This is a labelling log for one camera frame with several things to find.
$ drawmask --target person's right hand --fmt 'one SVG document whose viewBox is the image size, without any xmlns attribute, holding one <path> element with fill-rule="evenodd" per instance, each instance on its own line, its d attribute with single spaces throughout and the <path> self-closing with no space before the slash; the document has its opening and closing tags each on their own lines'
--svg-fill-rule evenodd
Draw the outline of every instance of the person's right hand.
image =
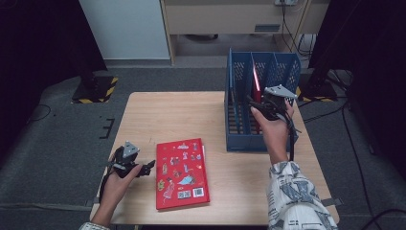
<svg viewBox="0 0 406 230">
<path fill-rule="evenodd" d="M 285 101 L 287 114 L 290 118 L 293 115 L 293 108 Z M 254 107 L 251 107 L 255 119 L 258 121 L 263 134 L 263 141 L 268 149 L 269 157 L 272 164 L 277 164 L 281 161 L 287 161 L 286 142 L 289 135 L 287 124 L 281 119 L 276 121 L 267 120 L 262 113 Z"/>
</svg>

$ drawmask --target wall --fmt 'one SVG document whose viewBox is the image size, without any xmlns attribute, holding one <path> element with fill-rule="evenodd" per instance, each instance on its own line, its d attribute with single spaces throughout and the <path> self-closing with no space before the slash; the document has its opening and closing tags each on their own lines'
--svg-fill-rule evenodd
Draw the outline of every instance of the wall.
<svg viewBox="0 0 406 230">
<path fill-rule="evenodd" d="M 169 59 L 159 0 L 79 0 L 104 59 Z"/>
</svg>

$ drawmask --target wooden table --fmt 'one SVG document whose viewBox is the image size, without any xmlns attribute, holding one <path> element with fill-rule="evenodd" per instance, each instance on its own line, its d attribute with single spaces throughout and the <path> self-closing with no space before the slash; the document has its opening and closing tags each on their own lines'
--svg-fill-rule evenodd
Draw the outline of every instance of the wooden table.
<svg viewBox="0 0 406 230">
<path fill-rule="evenodd" d="M 266 153 L 227 152 L 224 92 L 137 92 L 130 95 L 111 150 L 126 140 L 141 149 L 137 163 L 155 159 L 156 144 L 200 137 L 206 151 L 209 206 L 158 212 L 155 209 L 155 168 L 136 179 L 118 205 L 112 223 L 178 225 L 267 225 L 265 189 L 271 166 Z M 295 126 L 302 133 L 295 161 L 315 184 L 321 199 L 331 198 L 327 183 L 294 105 Z M 99 205 L 95 204 L 91 217 Z M 327 207 L 336 222 L 335 206 Z"/>
</svg>

